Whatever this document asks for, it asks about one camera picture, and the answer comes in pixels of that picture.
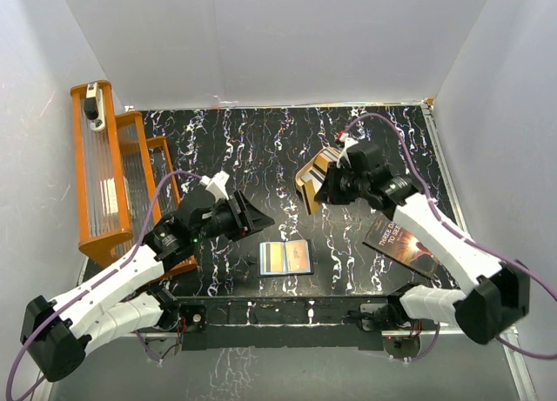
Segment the blue credit card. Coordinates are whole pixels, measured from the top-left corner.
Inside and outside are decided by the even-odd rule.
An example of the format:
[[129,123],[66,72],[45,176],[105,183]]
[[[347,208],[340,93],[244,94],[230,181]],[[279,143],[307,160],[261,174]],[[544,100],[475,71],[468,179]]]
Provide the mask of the blue credit card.
[[[258,262],[257,262],[257,265],[258,265],[258,276],[259,276],[259,277],[286,277],[286,276],[291,276],[291,275],[311,275],[311,274],[313,274],[314,269],[313,269],[313,261],[312,261],[312,242],[311,242],[310,240],[306,240],[306,241],[308,242],[309,251],[310,251],[310,259],[311,259],[311,270],[310,270],[309,272],[307,272],[307,273],[299,273],[299,274],[290,273],[290,272],[288,271],[288,268],[287,268],[287,263],[286,263],[286,252],[285,252],[285,272],[284,272],[283,274],[281,274],[281,275],[272,275],[272,276],[263,276],[263,275],[261,275],[261,274],[260,274],[260,268],[259,268],[259,249],[260,249],[260,245],[261,245],[262,243],[260,243],[259,246],[258,246]],[[285,243],[286,243],[286,242],[289,242],[289,241],[281,241],[281,242],[284,244],[284,248],[285,248]]]

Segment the gold VIP card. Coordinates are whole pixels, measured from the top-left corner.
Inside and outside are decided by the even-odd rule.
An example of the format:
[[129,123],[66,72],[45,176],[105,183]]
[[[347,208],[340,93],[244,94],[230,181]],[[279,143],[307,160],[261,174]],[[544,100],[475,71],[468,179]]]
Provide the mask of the gold VIP card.
[[311,259],[306,240],[285,243],[286,263],[290,273],[307,273],[311,270]]

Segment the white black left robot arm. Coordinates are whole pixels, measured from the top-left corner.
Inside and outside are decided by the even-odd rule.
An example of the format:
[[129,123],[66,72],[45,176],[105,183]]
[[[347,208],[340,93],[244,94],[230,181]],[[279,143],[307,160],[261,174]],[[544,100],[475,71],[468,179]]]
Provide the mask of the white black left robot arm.
[[274,224],[236,190],[212,202],[209,194],[184,200],[164,215],[139,246],[95,277],[51,300],[26,308],[20,341],[50,382],[69,376],[94,350],[144,327],[168,331],[179,308],[156,280],[192,257],[205,240],[238,241]]

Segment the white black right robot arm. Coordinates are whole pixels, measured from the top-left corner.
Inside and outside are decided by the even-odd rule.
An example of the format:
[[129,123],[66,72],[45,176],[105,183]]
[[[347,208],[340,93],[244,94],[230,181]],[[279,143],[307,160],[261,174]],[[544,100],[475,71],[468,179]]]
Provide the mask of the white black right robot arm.
[[316,200],[336,205],[366,200],[416,237],[458,284],[453,290],[407,284],[388,296],[375,317],[400,329],[421,319],[456,324],[475,343],[487,344],[528,314],[530,278],[522,265],[481,250],[439,212],[422,180],[394,176],[375,144],[347,138],[341,145]]

